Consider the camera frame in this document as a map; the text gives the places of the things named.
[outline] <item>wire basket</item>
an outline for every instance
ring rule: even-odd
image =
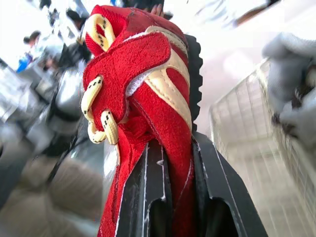
[[[316,236],[316,165],[271,125],[269,62],[210,108],[211,139],[241,176],[270,237]]]

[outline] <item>red mesh fabric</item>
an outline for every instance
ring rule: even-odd
[[[103,110],[109,109],[118,122],[126,113],[126,101],[129,101],[131,109],[129,122],[119,125],[118,147],[121,164],[111,186],[98,237],[115,235],[124,184],[139,160],[146,143],[152,138],[156,138],[164,146],[169,158],[174,207],[172,236],[196,236],[194,164],[190,129],[181,116],[145,83],[132,96],[128,98],[125,96],[126,87],[133,78],[169,59],[171,47],[185,64],[188,64],[186,55],[176,46],[170,45],[163,34],[154,33],[123,42],[125,39],[144,32],[152,25],[172,31],[184,43],[186,43],[185,37],[171,22],[135,8],[96,6],[92,14],[96,13],[107,17],[113,28],[121,30],[115,30],[115,34],[118,35],[109,51],[99,54],[87,66],[84,73],[85,89],[88,83],[98,75],[104,78],[102,89],[92,105],[97,128],[103,129],[100,122]],[[121,24],[120,19],[124,19],[124,25]],[[91,51],[97,51],[94,44],[88,47],[92,47]],[[168,69],[167,74],[189,102],[189,88],[185,79],[173,69]]]

